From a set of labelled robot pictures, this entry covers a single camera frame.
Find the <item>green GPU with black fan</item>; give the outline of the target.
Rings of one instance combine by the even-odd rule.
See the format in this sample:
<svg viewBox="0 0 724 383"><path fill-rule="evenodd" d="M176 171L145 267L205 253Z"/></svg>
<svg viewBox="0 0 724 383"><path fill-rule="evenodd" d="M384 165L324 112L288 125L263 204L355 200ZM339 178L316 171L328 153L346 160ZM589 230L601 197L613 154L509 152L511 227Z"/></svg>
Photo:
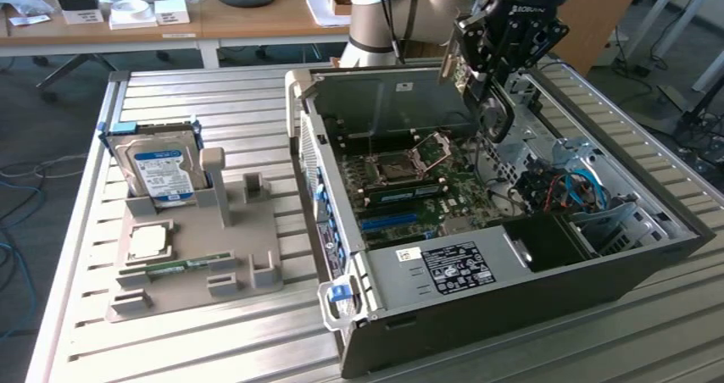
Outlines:
<svg viewBox="0 0 724 383"><path fill-rule="evenodd" d="M439 83L451 82L459 92L465 107L473 114L478 131L491 143L501 143L514 122L513 101L505 92L506 77L497 73L475 72L462 56L462 44L447 41L439 70Z"/></svg>

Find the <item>wooden cabinet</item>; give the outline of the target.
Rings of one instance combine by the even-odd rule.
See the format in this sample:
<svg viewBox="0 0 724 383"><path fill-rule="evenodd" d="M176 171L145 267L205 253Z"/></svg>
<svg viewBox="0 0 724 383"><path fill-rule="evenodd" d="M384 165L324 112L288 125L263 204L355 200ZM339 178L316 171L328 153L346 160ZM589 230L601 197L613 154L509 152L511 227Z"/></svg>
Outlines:
<svg viewBox="0 0 724 383"><path fill-rule="evenodd" d="M550 52L579 74L591 69L630 3L632 0L565 0L558 6L557 17L567 26L567 34Z"/></svg>

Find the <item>perforated silver disk bay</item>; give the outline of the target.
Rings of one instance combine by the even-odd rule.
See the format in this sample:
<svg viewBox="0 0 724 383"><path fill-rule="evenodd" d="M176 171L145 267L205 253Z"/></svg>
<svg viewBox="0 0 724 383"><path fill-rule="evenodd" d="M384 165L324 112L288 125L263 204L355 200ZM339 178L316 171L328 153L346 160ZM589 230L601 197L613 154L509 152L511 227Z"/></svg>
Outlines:
<svg viewBox="0 0 724 383"><path fill-rule="evenodd" d="M473 172L490 198L541 202L563 170L553 163L554 134L527 111L514 110L511 129L501 143L477 131L470 149Z"/></svg>

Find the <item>metal socket cover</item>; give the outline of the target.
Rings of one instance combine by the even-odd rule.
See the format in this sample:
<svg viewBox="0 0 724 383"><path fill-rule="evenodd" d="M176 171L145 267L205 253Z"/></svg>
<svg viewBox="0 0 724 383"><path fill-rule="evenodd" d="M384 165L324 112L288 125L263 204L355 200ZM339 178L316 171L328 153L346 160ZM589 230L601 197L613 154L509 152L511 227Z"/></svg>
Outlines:
<svg viewBox="0 0 724 383"><path fill-rule="evenodd" d="M408 151L410 160L419 174L426 174L450 156L450 141L434 131Z"/></svg>

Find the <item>white paper stack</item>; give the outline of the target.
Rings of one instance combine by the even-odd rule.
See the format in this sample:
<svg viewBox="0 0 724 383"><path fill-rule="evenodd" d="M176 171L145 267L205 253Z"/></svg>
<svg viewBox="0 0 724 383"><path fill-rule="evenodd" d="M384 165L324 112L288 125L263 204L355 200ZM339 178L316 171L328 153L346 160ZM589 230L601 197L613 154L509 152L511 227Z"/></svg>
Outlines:
<svg viewBox="0 0 724 383"><path fill-rule="evenodd" d="M328 0L306 0L314 22L320 27L342 27L351 24L350 15L335 15Z"/></svg>

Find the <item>CPU socket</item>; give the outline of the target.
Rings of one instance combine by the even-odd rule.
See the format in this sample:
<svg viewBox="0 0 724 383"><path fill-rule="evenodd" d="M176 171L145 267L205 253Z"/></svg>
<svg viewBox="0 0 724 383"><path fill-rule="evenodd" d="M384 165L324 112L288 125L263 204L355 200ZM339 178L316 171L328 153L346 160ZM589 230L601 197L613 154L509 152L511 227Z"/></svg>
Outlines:
<svg viewBox="0 0 724 383"><path fill-rule="evenodd" d="M376 153L366 159L374 184L391 185L416 179L416 167L404 151Z"/></svg>

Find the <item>green motherboard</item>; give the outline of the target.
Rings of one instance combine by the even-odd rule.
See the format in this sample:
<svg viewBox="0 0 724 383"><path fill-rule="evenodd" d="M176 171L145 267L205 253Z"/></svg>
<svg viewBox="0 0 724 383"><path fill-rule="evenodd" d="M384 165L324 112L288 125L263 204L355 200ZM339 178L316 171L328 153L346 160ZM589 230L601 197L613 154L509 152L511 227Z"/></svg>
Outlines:
<svg viewBox="0 0 724 383"><path fill-rule="evenodd" d="M426 174L418 173L415 180L391 185L372 183L366 159L376 153L404 151L408 154L410 149L434 131L426 135L414 132L380 138L338 138L335 158L358 228L363 219L396 214L416 214L416 222L412 224L388 227L376 231L362 231L359 229L366 248L370 250L445 236L441 231L441 224L447 218L469 216L475 219L475 223L482 229L486 225L511 215L507 208L498 208L491 198L485 196L483 184L473 172L473 163L469 161L469 154L463 145L453 141L450 131L436 131L450 141L451 156ZM364 205L364 196L370 191L384 186L423 180L445 184L447 186L446 192L436 197L406 202L378 206Z"/></svg>

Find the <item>grey chipset heatsink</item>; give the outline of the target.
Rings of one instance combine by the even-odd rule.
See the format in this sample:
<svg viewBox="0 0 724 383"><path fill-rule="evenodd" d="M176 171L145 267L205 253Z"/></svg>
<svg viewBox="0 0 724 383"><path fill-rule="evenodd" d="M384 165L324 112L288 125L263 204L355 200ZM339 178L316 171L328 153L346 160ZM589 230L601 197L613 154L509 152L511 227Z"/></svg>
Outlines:
<svg viewBox="0 0 724 383"><path fill-rule="evenodd" d="M479 229L475 219L469 216L453 217L443 220L441 231L446 236L467 233Z"/></svg>

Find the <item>blue expansion slot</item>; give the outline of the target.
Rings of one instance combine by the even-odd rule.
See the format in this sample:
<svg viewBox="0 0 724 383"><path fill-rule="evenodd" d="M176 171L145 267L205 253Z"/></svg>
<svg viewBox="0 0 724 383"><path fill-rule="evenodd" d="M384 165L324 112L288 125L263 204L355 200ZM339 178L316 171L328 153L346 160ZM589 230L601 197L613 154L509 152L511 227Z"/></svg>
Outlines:
<svg viewBox="0 0 724 383"><path fill-rule="evenodd" d="M396 214L387 217L363 219L359 229L362 231L376 231L388 227L408 225L416 222L416 214Z"/></svg>

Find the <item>slanted silver disk bay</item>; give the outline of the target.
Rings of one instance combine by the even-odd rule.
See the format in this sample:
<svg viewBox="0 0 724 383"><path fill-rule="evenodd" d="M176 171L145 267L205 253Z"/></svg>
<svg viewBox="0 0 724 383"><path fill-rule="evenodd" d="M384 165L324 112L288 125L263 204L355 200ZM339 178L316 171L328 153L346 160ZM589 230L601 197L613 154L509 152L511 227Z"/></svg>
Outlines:
<svg viewBox="0 0 724 383"><path fill-rule="evenodd" d="M593 214L575 213L570 219L599 256L669 239L668 232L637 203L624 203Z"/></svg>

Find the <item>small white box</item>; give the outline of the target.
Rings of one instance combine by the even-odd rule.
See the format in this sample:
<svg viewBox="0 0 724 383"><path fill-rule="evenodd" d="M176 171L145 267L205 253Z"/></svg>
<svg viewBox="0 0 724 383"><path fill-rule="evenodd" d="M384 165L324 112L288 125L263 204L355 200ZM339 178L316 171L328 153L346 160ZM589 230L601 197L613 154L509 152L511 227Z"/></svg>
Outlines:
<svg viewBox="0 0 724 383"><path fill-rule="evenodd" d="M153 3L153 14L159 25L189 23L188 8L184 0L157 0Z"/></svg>

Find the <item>grey power supply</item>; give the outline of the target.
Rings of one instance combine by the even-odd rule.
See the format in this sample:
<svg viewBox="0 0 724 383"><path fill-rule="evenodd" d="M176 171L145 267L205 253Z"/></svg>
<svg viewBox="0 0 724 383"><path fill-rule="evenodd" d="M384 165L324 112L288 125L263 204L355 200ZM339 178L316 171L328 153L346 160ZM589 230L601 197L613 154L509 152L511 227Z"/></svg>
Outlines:
<svg viewBox="0 0 724 383"><path fill-rule="evenodd" d="M367 263L372 290L391 312L474 296L533 274L533 255L501 225L375 250Z"/></svg>

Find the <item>flat white box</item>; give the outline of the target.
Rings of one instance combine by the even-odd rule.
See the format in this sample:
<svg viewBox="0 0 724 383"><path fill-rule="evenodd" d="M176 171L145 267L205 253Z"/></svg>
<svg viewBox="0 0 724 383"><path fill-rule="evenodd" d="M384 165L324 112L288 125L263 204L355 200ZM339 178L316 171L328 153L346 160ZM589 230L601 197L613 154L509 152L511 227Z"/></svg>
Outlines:
<svg viewBox="0 0 724 383"><path fill-rule="evenodd" d="M108 26L112 31L137 29L137 28L151 28L156 27L157 21L155 16L133 16L129 14L111 13L108 18Z"/></svg>

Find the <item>white tape roll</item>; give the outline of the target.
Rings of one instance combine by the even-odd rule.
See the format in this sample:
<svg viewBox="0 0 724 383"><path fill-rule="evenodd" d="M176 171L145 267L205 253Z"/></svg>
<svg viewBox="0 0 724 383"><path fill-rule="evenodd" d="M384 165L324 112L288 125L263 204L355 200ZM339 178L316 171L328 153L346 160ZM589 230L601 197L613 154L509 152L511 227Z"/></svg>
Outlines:
<svg viewBox="0 0 724 383"><path fill-rule="evenodd" d="M121 0L112 3L111 15L125 19L145 19L152 15L151 5L144 0Z"/></svg>

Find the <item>open black PC case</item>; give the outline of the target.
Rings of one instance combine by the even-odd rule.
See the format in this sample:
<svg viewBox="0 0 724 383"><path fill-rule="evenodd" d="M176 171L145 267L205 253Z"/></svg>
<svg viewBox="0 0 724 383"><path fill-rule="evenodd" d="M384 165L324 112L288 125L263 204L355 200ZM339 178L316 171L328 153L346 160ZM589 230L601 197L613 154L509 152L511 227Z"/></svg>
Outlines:
<svg viewBox="0 0 724 383"><path fill-rule="evenodd" d="M690 181L685 169L617 107L563 66L513 74L503 84L513 110L530 112L554 134L549 195L493 198L503 226L533 255L531 276L509 286L430 307L391 312L372 290L367 256L335 149L339 137L380 138L451 132L470 157L478 124L451 82L432 64L355 69L295 69L286 74L287 130L303 215L322 282L323 324L332 332L346 378L427 358L457 347L617 300L657 270L714 237L662 184L653 167ZM570 219L637 203L669 239L599 256ZM330 303L332 285L352 296Z"/></svg>

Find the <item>hard disk with blue carrier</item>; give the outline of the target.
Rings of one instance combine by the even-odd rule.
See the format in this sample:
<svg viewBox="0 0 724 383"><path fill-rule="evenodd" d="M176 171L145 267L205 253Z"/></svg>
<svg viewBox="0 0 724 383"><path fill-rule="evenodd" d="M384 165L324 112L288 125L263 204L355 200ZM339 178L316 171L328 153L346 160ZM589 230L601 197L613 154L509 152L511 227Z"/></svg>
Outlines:
<svg viewBox="0 0 724 383"><path fill-rule="evenodd" d="M117 122L100 130L100 141L121 170L132 197L148 197L156 208L188 205L208 187L200 166L200 124Z"/></svg>

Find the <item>grey parts rack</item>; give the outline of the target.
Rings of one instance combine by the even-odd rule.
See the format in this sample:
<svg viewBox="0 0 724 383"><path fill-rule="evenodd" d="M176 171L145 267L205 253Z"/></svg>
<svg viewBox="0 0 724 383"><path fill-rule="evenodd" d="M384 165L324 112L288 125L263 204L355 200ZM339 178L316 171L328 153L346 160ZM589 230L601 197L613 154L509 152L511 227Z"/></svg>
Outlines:
<svg viewBox="0 0 724 383"><path fill-rule="evenodd" d="M283 287L270 184L252 172L227 182L220 147L200 151L200 166L211 177L208 188L195 191L185 206L155 208L147 197L125 201L119 252L108 288L107 321L123 322L215 303L260 296ZM129 240L139 227L165 227L167 254L128 259ZM119 270L147 264L229 253L204 268L172 275L119 275Z"/></svg>

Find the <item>white boxes on desk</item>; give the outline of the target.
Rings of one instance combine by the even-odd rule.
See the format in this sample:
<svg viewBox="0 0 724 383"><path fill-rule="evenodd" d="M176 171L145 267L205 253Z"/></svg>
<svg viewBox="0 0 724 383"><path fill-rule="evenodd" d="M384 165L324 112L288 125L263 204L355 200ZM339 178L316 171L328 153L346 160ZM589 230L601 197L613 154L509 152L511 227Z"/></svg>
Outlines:
<svg viewBox="0 0 724 383"><path fill-rule="evenodd" d="M99 0L56 0L66 25L84 25L104 21Z"/></svg>

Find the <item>loose green RAM stick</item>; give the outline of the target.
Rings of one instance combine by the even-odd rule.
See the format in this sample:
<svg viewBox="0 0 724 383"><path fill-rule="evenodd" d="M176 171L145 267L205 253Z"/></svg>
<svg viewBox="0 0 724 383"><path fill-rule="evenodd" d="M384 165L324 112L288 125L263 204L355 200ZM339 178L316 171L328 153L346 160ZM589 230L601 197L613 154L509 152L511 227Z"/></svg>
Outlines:
<svg viewBox="0 0 724 383"><path fill-rule="evenodd" d="M145 273L148 276L156 275L172 275L184 273L187 271L204 268L209 263L219 259L228 259L232 255L229 253L216 253L200 258L192 258L187 260L171 260L164 263L147 264L137 269L125 268L119 270L119 275L131 275L135 273Z"/></svg>

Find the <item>wooden desk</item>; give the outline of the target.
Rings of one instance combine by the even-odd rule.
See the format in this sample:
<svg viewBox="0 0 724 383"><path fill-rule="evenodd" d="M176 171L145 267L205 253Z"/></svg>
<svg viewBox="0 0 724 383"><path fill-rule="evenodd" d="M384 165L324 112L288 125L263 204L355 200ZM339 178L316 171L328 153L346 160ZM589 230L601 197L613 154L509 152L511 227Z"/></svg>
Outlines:
<svg viewBox="0 0 724 383"><path fill-rule="evenodd" d="M315 24L307 0L276 0L262 8L231 8L217 0L188 7L189 22L177 25L111 30L108 22L68 25L60 15L48 22L12 26L14 13L0 16L0 57L128 53L196 49L203 67L217 67L217 49L260 45L343 42L346 26Z"/></svg>

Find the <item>silver CPU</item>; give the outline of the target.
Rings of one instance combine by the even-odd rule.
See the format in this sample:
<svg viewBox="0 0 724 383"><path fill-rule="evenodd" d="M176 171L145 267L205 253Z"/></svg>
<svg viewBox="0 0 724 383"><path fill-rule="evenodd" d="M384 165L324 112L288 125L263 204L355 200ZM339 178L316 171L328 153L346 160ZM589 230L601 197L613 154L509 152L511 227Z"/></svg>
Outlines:
<svg viewBox="0 0 724 383"><path fill-rule="evenodd" d="M136 228L131 234L128 259L140 260L165 255L165 233L161 225Z"/></svg>

